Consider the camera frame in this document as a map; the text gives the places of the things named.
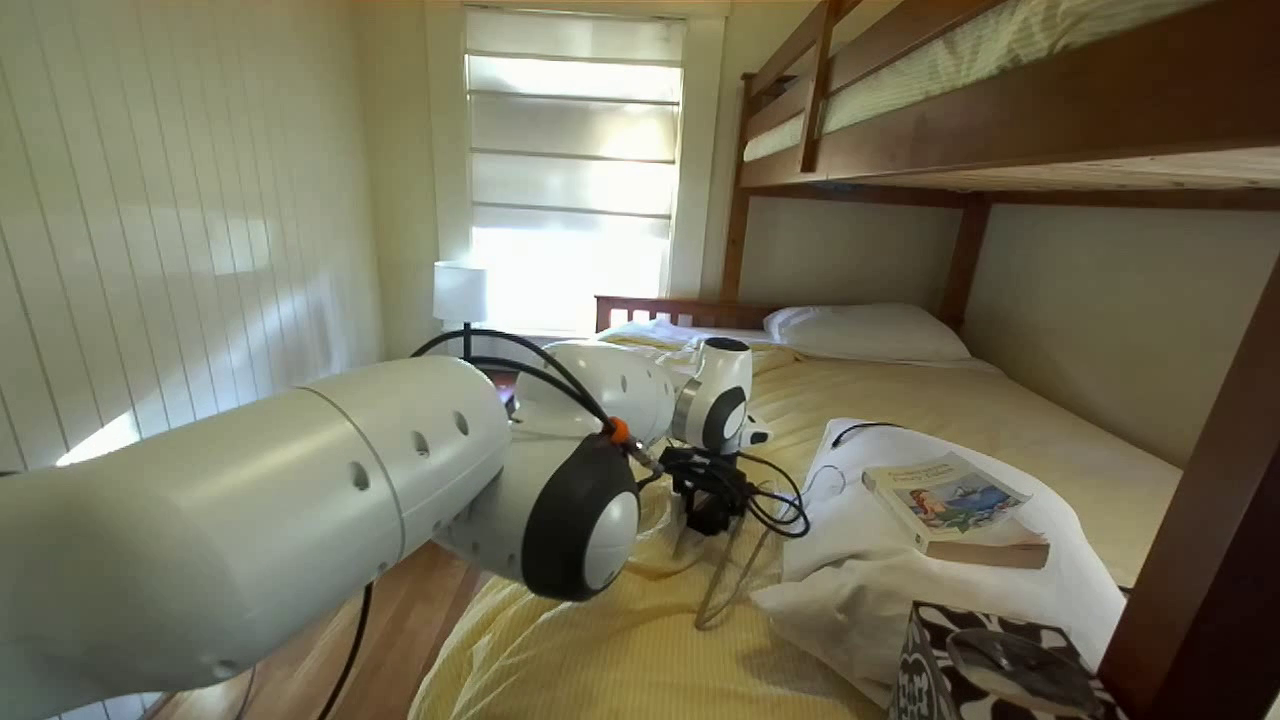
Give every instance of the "wooden bunk bed frame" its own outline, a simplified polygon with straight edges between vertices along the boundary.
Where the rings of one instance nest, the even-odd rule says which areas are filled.
[[[964,324],[992,204],[1264,208],[1280,176],[1220,188],[1196,176],[1156,188],[1012,192],[1008,168],[1180,152],[1280,148],[1280,4],[1212,0],[1156,24],[1012,68],[824,132],[828,96],[1000,0],[904,0],[848,48],[832,28],[856,0],[820,0],[744,76],[740,156],[800,116],[796,148],[740,160],[712,300],[652,300],[640,316],[752,324],[740,304],[752,196],[960,208],[940,316]],[[1104,656],[1104,684],[1132,716],[1264,716],[1280,688],[1280,264],[1256,304],[1208,428]]]

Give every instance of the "book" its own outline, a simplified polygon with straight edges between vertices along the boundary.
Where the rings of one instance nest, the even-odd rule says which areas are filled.
[[[868,468],[864,484],[924,556],[1000,568],[1048,564],[1048,540],[1016,520],[1024,496],[960,456]]]

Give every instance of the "wood paneled wall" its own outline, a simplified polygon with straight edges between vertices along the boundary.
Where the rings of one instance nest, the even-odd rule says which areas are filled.
[[[348,4],[0,4],[0,472],[376,348]]]

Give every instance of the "bunk bed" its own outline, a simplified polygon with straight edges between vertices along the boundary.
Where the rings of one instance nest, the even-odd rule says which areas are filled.
[[[612,296],[600,300],[596,324],[608,328],[612,320],[652,316],[668,324],[760,328],[772,308],[744,304],[744,240],[756,196],[960,208],[952,276],[940,304],[940,320],[952,328],[964,324],[992,204],[1276,212],[1280,100],[1268,92],[1280,68],[1276,28],[1280,4],[1272,0],[1144,0],[1124,4],[1120,20],[1116,4],[1092,0],[820,0],[764,68],[744,76],[720,296]],[[1016,36],[1012,56],[984,56],[984,36]],[[900,88],[900,76],[916,76],[912,68],[904,72],[904,64],[948,68],[956,48],[980,48],[972,72],[944,72],[944,80],[932,76],[920,88]],[[1136,584],[1100,660],[1100,676],[1132,716],[1264,716],[1276,696],[1280,672],[1276,660],[1268,660],[1280,644],[1280,624],[1272,620],[1280,600],[1272,560],[1280,540],[1276,368],[1280,272],[1272,272],[1260,296],[1200,448],[1168,500],[1168,516],[1164,524],[1156,520],[1148,548],[1140,548],[1144,564],[1128,576]],[[796,388],[772,388],[768,376],[760,376],[760,404],[784,408]],[[828,412],[824,392],[808,388],[808,400]],[[816,428],[792,432],[796,436],[780,436],[776,460],[804,468]],[[532,692],[552,692],[548,684],[564,676],[564,684],[584,684],[580,692],[596,696],[604,692],[604,684],[592,684],[600,664],[624,660],[588,652],[588,668],[572,668],[564,656],[588,640],[576,636],[584,644],[572,644],[568,612],[520,604],[508,588],[480,604],[488,608],[472,620],[464,616],[444,648],[444,664],[428,676],[428,700],[440,696],[440,684],[464,684],[468,672],[488,672],[488,688],[540,684]],[[668,612],[668,604],[656,604],[628,580],[620,596],[576,612],[596,612],[592,632],[616,628],[620,644],[628,644],[620,652],[660,656],[660,648],[636,644],[628,620],[608,616],[624,608],[640,624],[660,624]],[[512,632],[500,624],[516,624],[524,640],[544,640],[552,656],[560,652],[552,672],[516,676],[516,664],[532,660],[532,644],[488,644],[488,632]],[[752,672],[736,680],[776,680],[804,668],[800,660],[780,660],[784,648],[760,644],[760,636],[744,636],[740,628],[736,620],[728,636],[716,640],[752,664]],[[704,656],[692,644],[672,644],[668,664],[696,668]],[[640,708],[672,712],[672,704],[644,696],[672,688],[668,676],[640,672],[636,688],[616,692],[632,696],[640,716]],[[812,692],[828,692],[836,704],[844,700],[844,708],[868,708],[864,696],[840,696],[840,688]],[[500,700],[468,696],[468,688],[444,696],[444,708],[472,708],[476,716],[504,708]],[[724,688],[724,696],[704,696],[704,708],[776,712],[772,700],[768,692],[740,696]]]

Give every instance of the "bottom bunk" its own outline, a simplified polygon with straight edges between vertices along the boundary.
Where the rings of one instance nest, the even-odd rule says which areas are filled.
[[[728,316],[680,304],[676,320]],[[636,352],[680,352],[700,336],[672,316],[604,332]],[[908,596],[1052,620],[1072,628],[1088,664],[1100,660],[1180,468],[972,360],[924,312],[776,312],[772,332],[756,324],[740,340],[756,356],[752,412],[768,428],[756,456],[804,484],[812,532],[772,540],[744,520],[736,536],[696,536],[656,484],[640,496],[644,540],[600,600],[556,604],[488,580],[420,684],[416,716],[884,716]],[[856,548],[856,508],[816,488],[832,428],[856,420],[1016,476],[1052,536],[1048,564],[952,568],[904,536]],[[740,468],[784,488],[764,464]]]

